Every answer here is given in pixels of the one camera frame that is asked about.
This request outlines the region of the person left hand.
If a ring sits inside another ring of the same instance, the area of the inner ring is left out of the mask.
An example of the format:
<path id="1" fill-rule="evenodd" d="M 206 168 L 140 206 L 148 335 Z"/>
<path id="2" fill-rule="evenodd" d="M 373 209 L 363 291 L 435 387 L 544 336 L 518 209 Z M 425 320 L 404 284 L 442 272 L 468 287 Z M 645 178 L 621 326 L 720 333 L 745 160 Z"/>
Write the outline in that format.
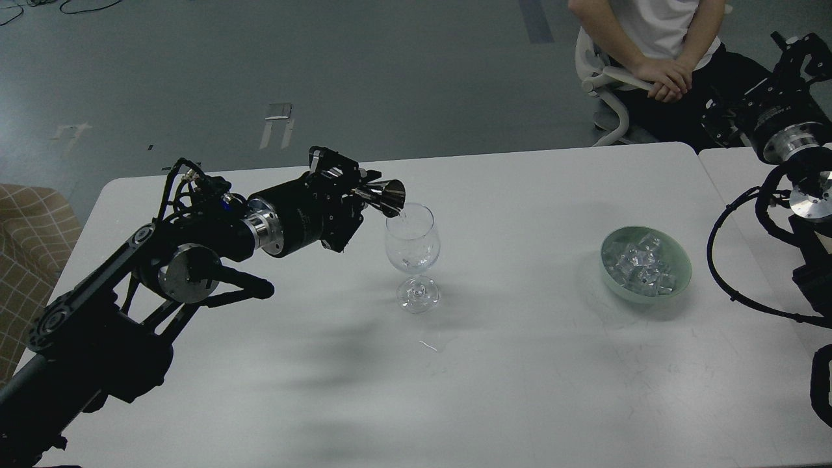
<path id="1" fill-rule="evenodd" d="M 659 103 L 677 103 L 687 92 L 692 91 L 692 71 L 678 62 L 660 63 L 651 71 L 653 88 L 647 97 Z"/>

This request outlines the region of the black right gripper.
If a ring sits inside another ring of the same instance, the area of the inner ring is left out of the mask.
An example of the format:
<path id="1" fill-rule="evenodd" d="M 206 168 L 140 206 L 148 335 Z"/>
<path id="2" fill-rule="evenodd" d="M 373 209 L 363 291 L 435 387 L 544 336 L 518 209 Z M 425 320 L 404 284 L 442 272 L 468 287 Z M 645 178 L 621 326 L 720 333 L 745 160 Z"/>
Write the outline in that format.
<path id="1" fill-rule="evenodd" d="M 717 148 L 752 146 L 758 160 L 782 164 L 797 152 L 830 143 L 830 119 L 811 96 L 811 86 L 831 78 L 831 53 L 819 35 L 770 38 L 781 50 L 770 80 L 746 92 L 741 101 L 741 130 L 736 113 L 708 99 L 701 126 Z"/>

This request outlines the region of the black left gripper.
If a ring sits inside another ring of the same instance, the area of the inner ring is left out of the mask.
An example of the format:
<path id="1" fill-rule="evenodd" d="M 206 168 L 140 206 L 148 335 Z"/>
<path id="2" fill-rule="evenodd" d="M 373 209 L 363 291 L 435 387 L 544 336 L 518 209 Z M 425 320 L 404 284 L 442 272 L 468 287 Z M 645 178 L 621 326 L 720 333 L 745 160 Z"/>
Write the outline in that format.
<path id="1" fill-rule="evenodd" d="M 380 180 L 382 173 L 324 146 L 309 149 L 309 171 L 247 199 L 258 247 L 282 258 L 320 242 L 343 252 L 363 223 L 367 204 L 352 190 Z"/>

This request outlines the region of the person right hand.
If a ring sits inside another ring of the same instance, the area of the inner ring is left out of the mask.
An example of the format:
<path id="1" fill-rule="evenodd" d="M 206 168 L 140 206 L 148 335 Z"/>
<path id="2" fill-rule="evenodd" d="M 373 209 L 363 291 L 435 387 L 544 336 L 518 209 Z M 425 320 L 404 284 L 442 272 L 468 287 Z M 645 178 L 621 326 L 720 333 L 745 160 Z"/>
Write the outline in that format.
<path id="1" fill-rule="evenodd" d="M 643 57 L 632 67 L 635 77 L 669 91 L 686 93 L 690 87 L 690 71 L 675 60 Z"/>

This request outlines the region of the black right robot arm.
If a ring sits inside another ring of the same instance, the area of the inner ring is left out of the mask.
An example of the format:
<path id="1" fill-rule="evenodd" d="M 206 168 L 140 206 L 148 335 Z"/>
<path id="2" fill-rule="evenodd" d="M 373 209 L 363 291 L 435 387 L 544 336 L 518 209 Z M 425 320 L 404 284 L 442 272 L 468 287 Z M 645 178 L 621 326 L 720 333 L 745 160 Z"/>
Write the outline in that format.
<path id="1" fill-rule="evenodd" d="M 772 169 L 763 183 L 726 205 L 709 233 L 705 258 L 710 275 L 731 300 L 755 311 L 812 326 L 830 327 L 830 119 L 811 96 L 815 83 L 830 80 L 830 50 L 811 32 L 786 39 L 772 33 L 781 56 L 769 77 L 741 97 L 717 97 L 701 121 L 726 145 L 746 137 L 758 160 Z M 716 269 L 713 249 L 726 219 L 753 202 L 755 217 L 767 234 L 800 251 L 802 266 L 792 281 L 813 310 L 811 316 L 776 310 L 731 287 Z"/>

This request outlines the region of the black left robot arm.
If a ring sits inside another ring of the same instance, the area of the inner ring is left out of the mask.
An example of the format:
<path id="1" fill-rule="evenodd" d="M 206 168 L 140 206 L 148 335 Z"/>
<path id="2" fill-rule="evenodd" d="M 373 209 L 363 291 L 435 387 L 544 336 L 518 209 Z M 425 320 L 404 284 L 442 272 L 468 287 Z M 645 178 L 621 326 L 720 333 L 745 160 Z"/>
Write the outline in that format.
<path id="1" fill-rule="evenodd" d="M 315 242 L 344 251 L 373 207 L 397 216 L 404 184 L 324 146 L 293 180 L 244 196 L 178 160 L 151 222 L 44 307 L 27 336 L 33 357 L 2 390 L 2 466 L 33 467 L 78 415 L 112 397 L 134 402 L 164 382 L 174 341 L 200 308 L 265 300 L 273 284 L 233 263 L 286 257 Z"/>

